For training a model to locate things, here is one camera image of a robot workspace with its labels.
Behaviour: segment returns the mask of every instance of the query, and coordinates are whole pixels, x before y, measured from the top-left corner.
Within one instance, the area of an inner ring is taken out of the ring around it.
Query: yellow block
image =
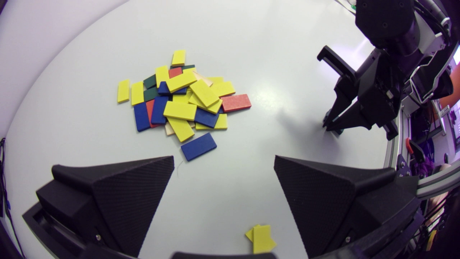
[[[166,80],[166,84],[168,84],[168,89],[171,93],[187,87],[194,82],[196,82],[196,78],[193,73],[182,73],[178,76]]]
[[[224,77],[208,77],[213,83],[222,83],[224,81]]]
[[[195,75],[195,78],[196,80],[203,80],[208,86],[211,86],[213,84],[213,82],[211,80],[209,80],[208,78],[198,74],[196,71],[193,71],[193,74]]]
[[[209,107],[219,101],[219,97],[211,91],[209,86],[207,86],[203,80],[199,80],[191,84],[190,89],[192,89],[193,93],[206,107]]]
[[[173,94],[172,95],[172,101],[173,102],[183,102],[183,103],[189,103],[190,97],[192,97],[193,92],[192,90],[187,89],[186,94]]]
[[[192,127],[190,127],[190,124],[186,120],[170,117],[167,117],[167,119],[180,142],[184,142],[195,135]]]
[[[233,88],[233,85],[231,84],[230,81],[222,82],[222,83],[215,83],[210,87],[210,89],[218,97],[235,93],[235,89]]]
[[[227,114],[221,113],[219,114],[219,117],[217,118],[216,125],[213,128],[209,128],[203,124],[196,124],[196,130],[226,130],[228,128],[227,126]]]
[[[182,74],[184,74],[184,73],[189,73],[189,72],[193,72],[193,71],[196,72],[196,67],[184,69],[184,70],[182,70]]]
[[[118,83],[118,96],[116,100],[118,103],[126,102],[129,100],[129,79]]]
[[[163,116],[183,120],[195,120],[196,105],[168,101]]]
[[[131,105],[144,102],[144,82],[140,81],[131,86]]]
[[[172,66],[185,65],[185,50],[176,50],[172,56]]]
[[[253,227],[253,252],[268,253],[276,247],[275,241],[270,236],[270,225]]]
[[[211,113],[214,113],[214,114],[217,114],[217,112],[219,111],[220,107],[222,106],[222,100],[219,99],[218,102],[216,102],[215,104],[213,104],[213,105],[211,105],[211,106],[206,108],[206,106],[204,106],[204,104],[198,99],[198,97],[195,94],[193,94],[190,97],[189,103],[194,104],[194,105],[200,107],[201,109],[206,110],[206,111],[211,112]]]
[[[254,227],[251,228],[250,230],[248,230],[246,233],[245,233],[246,237],[249,238],[249,240],[251,240],[251,242],[254,242]]]
[[[168,72],[168,66],[164,65],[161,67],[157,67],[155,69],[155,75],[156,75],[156,87],[160,87],[160,82],[166,81],[169,79],[169,72]]]
[[[192,127],[192,128],[195,127],[195,122],[193,122],[193,121],[188,121],[188,122],[189,122],[190,127]],[[166,131],[167,136],[170,136],[170,135],[174,134],[174,130],[171,127],[171,124],[169,122],[166,122],[166,124],[165,124],[165,131]]]

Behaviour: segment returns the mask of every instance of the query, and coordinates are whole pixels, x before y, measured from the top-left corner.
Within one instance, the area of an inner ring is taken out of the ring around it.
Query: white wall
[[[127,0],[8,0],[0,15],[0,137],[53,58]]]

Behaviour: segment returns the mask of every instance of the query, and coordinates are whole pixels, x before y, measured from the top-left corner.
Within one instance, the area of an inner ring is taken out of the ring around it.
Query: black cable
[[[19,239],[16,235],[16,229],[14,228],[13,219],[10,213],[10,204],[8,201],[8,193],[6,191],[6,179],[4,174],[4,166],[5,166],[5,138],[2,138],[0,141],[0,153],[1,153],[1,160],[0,160],[0,182],[1,182],[1,191],[3,193],[3,198],[5,199],[5,215],[8,217],[11,223],[11,228],[13,229],[14,237],[16,238],[17,245],[19,246],[19,250],[21,250],[21,255],[24,259],[27,259],[24,255],[23,248],[21,243],[19,243]]]
[[[433,16],[432,13],[428,9],[426,9],[420,2],[414,1],[414,9],[419,13],[419,15],[423,16],[425,20],[431,20],[436,27],[440,30],[440,32],[443,34],[444,37],[444,43],[449,46],[450,45],[450,37],[449,33],[447,32],[446,28],[444,28],[440,21],[436,19],[436,17]]]

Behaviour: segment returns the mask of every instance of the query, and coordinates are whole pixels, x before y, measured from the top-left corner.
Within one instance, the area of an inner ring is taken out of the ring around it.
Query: red block
[[[173,78],[173,77],[178,76],[180,74],[182,74],[182,68],[181,67],[176,67],[176,68],[173,68],[173,69],[169,70],[169,78]]]
[[[160,126],[160,124],[152,124],[150,122],[150,119],[152,118],[152,111],[153,111],[153,104],[155,103],[155,99],[153,100],[150,100],[148,102],[146,102],[145,104],[147,105],[147,114],[149,116],[149,123],[150,123],[150,127],[151,128],[154,128],[154,127],[158,127]]]
[[[239,94],[221,97],[222,109],[224,112],[233,112],[251,107],[251,102],[247,94]]]

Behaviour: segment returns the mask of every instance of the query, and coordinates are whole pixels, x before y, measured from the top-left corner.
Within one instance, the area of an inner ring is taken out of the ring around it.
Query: wooden block
[[[210,87],[211,91],[218,97],[231,95],[235,93],[235,89],[230,81],[215,83]]]
[[[248,230],[245,233],[246,237],[251,241],[254,242],[254,227]]]
[[[174,94],[172,96],[172,101],[173,102],[189,103],[189,99],[192,96],[192,94],[193,94],[193,92],[191,90],[186,91],[185,94]]]
[[[134,116],[136,118],[136,127],[138,132],[150,129],[149,115],[147,112],[147,106],[144,102],[134,106]]]
[[[169,78],[173,78],[175,76],[182,74],[182,68],[176,67],[176,68],[170,69],[168,73],[169,73]]]
[[[270,225],[253,227],[253,252],[268,253],[276,247],[270,236]]]
[[[203,136],[190,141],[187,144],[182,145],[182,153],[184,153],[185,159],[191,161],[217,147],[213,137],[210,133],[206,133]]]
[[[209,79],[207,79],[206,77],[204,77],[204,76],[198,74],[196,71],[192,71],[192,73],[193,73],[193,75],[195,76],[195,78],[196,78],[197,81],[198,81],[198,80],[203,80],[203,81],[206,83],[206,85],[208,85],[208,86],[211,86],[211,85],[213,84],[213,82],[212,82],[211,80],[209,80]]]
[[[169,91],[171,93],[174,93],[175,91],[180,90],[196,82],[196,78],[193,75],[193,73],[183,73],[181,75],[178,75],[171,79],[167,79],[165,81],[166,81],[166,84],[168,85]]]
[[[168,66],[161,66],[157,67],[155,69],[155,75],[156,75],[156,87],[160,87],[160,82],[166,81],[169,79],[169,71],[168,71]]]
[[[118,83],[118,96],[116,100],[118,103],[129,101],[129,79]]]
[[[190,88],[206,108],[219,101],[219,97],[211,91],[203,80],[191,84]]]
[[[131,105],[144,102],[144,82],[140,81],[131,86]]]
[[[169,92],[168,85],[166,84],[165,81],[160,82],[160,86],[158,88],[158,94],[159,95],[171,95],[171,92]]]
[[[174,133],[176,133],[176,136],[180,142],[184,142],[187,139],[193,137],[193,135],[195,135],[195,132],[193,132],[192,127],[190,127],[190,124],[186,120],[171,117],[167,118],[168,122],[171,125],[171,128],[174,130]]]
[[[153,112],[150,117],[150,122],[153,124],[165,124],[166,118],[163,116],[166,103],[168,102],[168,96],[157,96],[153,104]]]
[[[145,102],[153,100],[157,96],[158,96],[158,89],[156,87],[152,87],[144,91],[144,101]]]
[[[176,50],[172,56],[171,66],[183,66],[185,65],[185,50]]]
[[[166,103],[163,115],[166,117],[194,120],[196,114],[196,105],[181,102],[168,101]]]
[[[209,107],[206,107],[198,99],[198,97],[195,94],[192,94],[192,96],[189,99],[189,103],[194,104],[194,105],[198,106],[199,108],[201,108],[201,109],[203,109],[205,111],[208,111],[210,113],[214,113],[214,114],[216,114],[219,111],[219,109],[221,108],[221,106],[222,106],[222,100],[219,100],[215,104],[213,104],[213,105],[211,105]]]
[[[220,114],[214,128],[209,128],[203,124],[196,124],[196,130],[226,130],[227,126],[227,114]]]
[[[154,86],[156,86],[156,75],[153,75],[147,79],[144,79],[144,86],[147,88],[147,89],[150,89]]]
[[[221,97],[224,112],[233,112],[251,108],[251,102],[247,94]]]
[[[196,67],[182,69],[182,73],[196,72]]]
[[[147,106],[147,114],[149,116],[149,123],[150,123],[151,128],[160,126],[160,124],[152,124],[152,122],[150,121],[150,119],[152,118],[152,112],[153,112],[154,103],[155,103],[155,100],[151,100],[151,101],[148,101],[148,102],[145,103],[146,106]]]
[[[213,83],[222,83],[224,81],[224,77],[208,77]]]
[[[218,114],[212,114],[202,109],[196,110],[195,122],[205,125],[209,128],[214,128],[218,118],[219,118]]]

